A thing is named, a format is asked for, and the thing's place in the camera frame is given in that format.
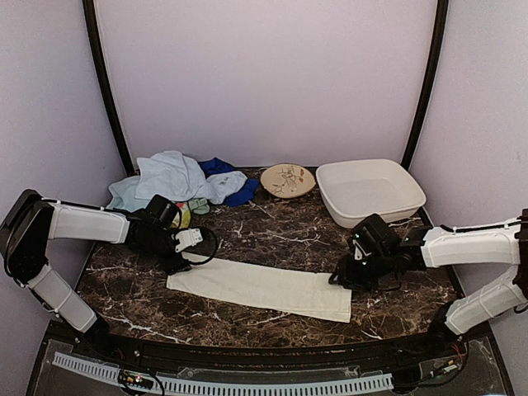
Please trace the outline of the cream white towel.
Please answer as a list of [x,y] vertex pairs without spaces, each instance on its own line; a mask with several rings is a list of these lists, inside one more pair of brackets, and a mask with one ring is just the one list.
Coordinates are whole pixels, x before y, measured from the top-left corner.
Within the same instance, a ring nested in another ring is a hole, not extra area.
[[169,276],[166,287],[232,304],[348,323],[351,291],[329,284],[329,277],[214,258]]

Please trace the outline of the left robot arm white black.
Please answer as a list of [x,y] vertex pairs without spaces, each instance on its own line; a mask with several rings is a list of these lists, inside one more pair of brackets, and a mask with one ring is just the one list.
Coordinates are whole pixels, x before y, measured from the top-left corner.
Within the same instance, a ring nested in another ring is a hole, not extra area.
[[99,360],[116,353],[109,325],[62,277],[64,264],[53,260],[66,244],[87,251],[94,243],[127,245],[153,254],[167,274],[186,271],[182,253],[203,240],[199,229],[175,229],[178,208],[155,196],[144,209],[133,212],[68,203],[43,197],[32,189],[16,199],[1,224],[4,271],[28,289],[53,315],[85,336],[84,346]]

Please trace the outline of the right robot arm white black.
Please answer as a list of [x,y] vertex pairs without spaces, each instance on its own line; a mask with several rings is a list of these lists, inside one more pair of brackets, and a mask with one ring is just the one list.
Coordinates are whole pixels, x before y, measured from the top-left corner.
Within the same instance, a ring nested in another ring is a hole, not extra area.
[[422,338],[421,350],[437,358],[470,329],[527,303],[527,213],[494,224],[421,227],[399,237],[378,214],[360,221],[350,251],[328,280],[349,290],[377,289],[388,274],[444,266],[502,264],[507,270],[461,299],[442,305]]

